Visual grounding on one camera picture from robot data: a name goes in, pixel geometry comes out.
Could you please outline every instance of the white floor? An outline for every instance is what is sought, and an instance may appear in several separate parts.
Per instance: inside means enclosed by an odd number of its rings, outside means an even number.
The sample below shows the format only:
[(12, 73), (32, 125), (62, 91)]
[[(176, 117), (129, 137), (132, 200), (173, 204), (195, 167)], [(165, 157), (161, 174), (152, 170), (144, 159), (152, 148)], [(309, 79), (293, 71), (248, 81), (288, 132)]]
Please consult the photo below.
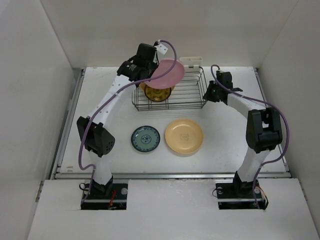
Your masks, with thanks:
[[(205, 67), (206, 81), (211, 77), (209, 67)], [(110, 88), (116, 76), (116, 67), (87, 68), (79, 100), (77, 103), (66, 151), (61, 165), (61, 173), (83, 173), (78, 166), (80, 138), (76, 121), (86, 117)], [(262, 99), (255, 72), (252, 67), (223, 67), (230, 71), (234, 87), (244, 90), (244, 94)], [(174, 153), (166, 144), (164, 134), (172, 121), (181, 118), (195, 120), (204, 131), (204, 143), (192, 156)], [(109, 153), (113, 173), (234, 173), (242, 164), (247, 151), (245, 139), (247, 121), (236, 110), (224, 103), (208, 102), (202, 109), (184, 111), (137, 111), (128, 98), (119, 110), (116, 124), (109, 129), (115, 136), (115, 146)], [(158, 148), (149, 153), (136, 151), (131, 145), (132, 132), (143, 125), (155, 127), (161, 135)], [(277, 148), (267, 158), (273, 160), (280, 155)], [(86, 151), (83, 164), (89, 164)], [(285, 172), (282, 161), (266, 165), (261, 172)]]
[(28, 240), (319, 240), (297, 179), (260, 179), (263, 210), (219, 210), (210, 180), (130, 180), (127, 210), (80, 210), (81, 180), (47, 180)]

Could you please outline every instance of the teal plate with pattern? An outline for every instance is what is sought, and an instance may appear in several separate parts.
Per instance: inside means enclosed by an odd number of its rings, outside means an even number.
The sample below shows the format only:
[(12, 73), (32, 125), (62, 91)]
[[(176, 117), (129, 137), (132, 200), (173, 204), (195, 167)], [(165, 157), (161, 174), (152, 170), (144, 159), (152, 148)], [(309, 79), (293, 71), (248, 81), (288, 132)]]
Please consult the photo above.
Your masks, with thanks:
[(132, 146), (139, 152), (147, 153), (155, 150), (160, 143), (160, 134), (152, 126), (141, 126), (131, 136)]

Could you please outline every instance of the white wall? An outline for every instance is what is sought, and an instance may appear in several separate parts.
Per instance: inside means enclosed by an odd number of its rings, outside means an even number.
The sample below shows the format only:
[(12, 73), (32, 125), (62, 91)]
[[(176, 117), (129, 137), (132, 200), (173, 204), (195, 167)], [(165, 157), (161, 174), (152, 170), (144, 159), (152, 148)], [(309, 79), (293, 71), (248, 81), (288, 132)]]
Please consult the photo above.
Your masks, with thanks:
[(119, 66), (171, 41), (204, 65), (259, 66), (297, 0), (41, 0), (74, 67)]
[(267, 98), (289, 121), (289, 168), (305, 190), (320, 231), (320, 0), (299, 0), (259, 75)]
[(39, 0), (0, 4), (0, 239), (29, 231), (73, 72)]

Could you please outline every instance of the metal wire rack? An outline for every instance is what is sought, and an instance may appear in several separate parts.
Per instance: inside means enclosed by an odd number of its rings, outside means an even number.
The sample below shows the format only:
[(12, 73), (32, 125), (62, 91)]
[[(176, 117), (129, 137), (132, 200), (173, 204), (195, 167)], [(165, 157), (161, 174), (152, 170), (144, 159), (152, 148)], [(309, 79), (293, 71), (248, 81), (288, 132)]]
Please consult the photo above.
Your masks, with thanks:
[(202, 67), (187, 68), (183, 79), (175, 85), (168, 99), (162, 102), (149, 100), (140, 87), (132, 93), (132, 104), (138, 111), (201, 109), (207, 103), (203, 99), (207, 81)]

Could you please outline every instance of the purple cable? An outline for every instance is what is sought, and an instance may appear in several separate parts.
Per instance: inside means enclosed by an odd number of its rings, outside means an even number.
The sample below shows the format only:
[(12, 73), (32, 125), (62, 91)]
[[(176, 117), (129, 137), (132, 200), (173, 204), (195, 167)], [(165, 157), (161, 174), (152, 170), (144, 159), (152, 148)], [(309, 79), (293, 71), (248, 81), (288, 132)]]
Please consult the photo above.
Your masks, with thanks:
[[(281, 155), (280, 155), (278, 158), (276, 158), (275, 160), (266, 161), (266, 162), (261, 163), (259, 169), (256, 171), (256, 174), (254, 175), (254, 178), (253, 178), (253, 182), (255, 183), (256, 180), (257, 180), (257, 178), (258, 178), (258, 175), (259, 175), (259, 173), (260, 173), (260, 170), (261, 170), (261, 168), (262, 168), (264, 165), (275, 163), (275, 162), (279, 161), (280, 159), (282, 159), (282, 158), (285, 156), (285, 154), (286, 154), (286, 152), (287, 152), (287, 150), (288, 150), (289, 140), (290, 140), (290, 130), (289, 130), (289, 125), (288, 125), (287, 119), (286, 119), (284, 113), (283, 113), (278, 107), (276, 107), (275, 105), (273, 105), (272, 103), (269, 103), (269, 102), (263, 101), (263, 100), (259, 100), (259, 99), (255, 99), (255, 98), (252, 98), (252, 97), (249, 97), (249, 96), (244, 96), (244, 95), (242, 95), (242, 94), (239, 94), (239, 93), (237, 93), (237, 92), (235, 92), (235, 91), (232, 91), (232, 90), (226, 88), (225, 86), (223, 86), (223, 85), (217, 80), (217, 77), (215, 76), (214, 71), (213, 71), (213, 67), (217, 67), (219, 70), (220, 70), (220, 67), (219, 67), (218, 65), (216, 65), (216, 64), (211, 65), (211, 67), (210, 67), (210, 69), (211, 69), (211, 74), (212, 74), (215, 82), (216, 82), (221, 88), (223, 88), (225, 91), (227, 91), (227, 92), (229, 92), (229, 93), (231, 93), (231, 94), (235, 94), (235, 95), (237, 95), (237, 96), (239, 96), (239, 97), (242, 97), (242, 98), (247, 99), (247, 100), (250, 100), (250, 101), (255, 101), (255, 102), (258, 102), (258, 103), (262, 103), (262, 104), (269, 105), (269, 106), (273, 107), (274, 109), (276, 109), (276, 110), (279, 112), (279, 114), (280, 114), (280, 116), (282, 117), (282, 119), (283, 119), (284, 126), (285, 126), (285, 135), (286, 135), (286, 141), (285, 141), (285, 145), (284, 145), (283, 151), (282, 151)], [(257, 206), (258, 209), (260, 209), (260, 208), (259, 208), (258, 201), (257, 201), (256, 193), (255, 193), (255, 187), (256, 187), (255, 184), (253, 184), (253, 185), (252, 185), (252, 193), (253, 193), (253, 197), (254, 197), (256, 206)]]
[(119, 94), (121, 91), (123, 91), (124, 89), (126, 89), (127, 87), (130, 87), (132, 85), (136, 85), (136, 84), (140, 84), (140, 83), (143, 83), (143, 82), (146, 82), (146, 81), (152, 81), (152, 80), (156, 80), (156, 79), (162, 78), (163, 76), (167, 75), (172, 69), (174, 69), (174, 67), (175, 67), (175, 65), (177, 63), (177, 52), (176, 52), (176, 49), (174, 48), (174, 46), (170, 42), (168, 42), (166, 40), (159, 40), (159, 42), (168, 44), (172, 48), (172, 51), (174, 53), (174, 62), (172, 64), (172, 66), (168, 69), (168, 71), (160, 74), (159, 76), (154, 76), (154, 77), (151, 77), (151, 78), (147, 78), (147, 79), (143, 79), (143, 80), (139, 80), (139, 81), (133, 81), (133, 82), (128, 83), (127, 85), (123, 86), (118, 91), (116, 91), (116, 93), (114, 95), (112, 95), (112, 97), (110, 97), (104, 104), (102, 104), (101, 107), (99, 107), (95, 111), (95, 113), (90, 117), (90, 120), (89, 120), (89, 122), (88, 122), (88, 124), (87, 124), (87, 126), (86, 126), (86, 128), (84, 130), (84, 133), (83, 133), (83, 136), (82, 136), (82, 139), (81, 139), (81, 145), (80, 145), (79, 155), (78, 155), (78, 164), (79, 164), (79, 168), (82, 171), (84, 171), (84, 170), (86, 170), (86, 169), (88, 169), (90, 167), (92, 167), (93, 170), (92, 170), (92, 174), (91, 174), (91, 178), (90, 178), (88, 192), (84, 196), (83, 200), (81, 201), (81, 204), (87, 199), (87, 197), (90, 194), (92, 181), (94, 179), (94, 175), (95, 175), (95, 171), (96, 171), (96, 165), (94, 165), (94, 164), (89, 164), (87, 166), (82, 166), (82, 152), (83, 152), (83, 149), (84, 149), (84, 146), (85, 146), (85, 141), (86, 141), (86, 138), (87, 138), (87, 135), (88, 135), (89, 128), (90, 128), (93, 120), (95, 119), (95, 117), (98, 115), (98, 113), (100, 111), (102, 111), (102, 109), (104, 109), (104, 107), (106, 105), (108, 105), (117, 96), (117, 94)]

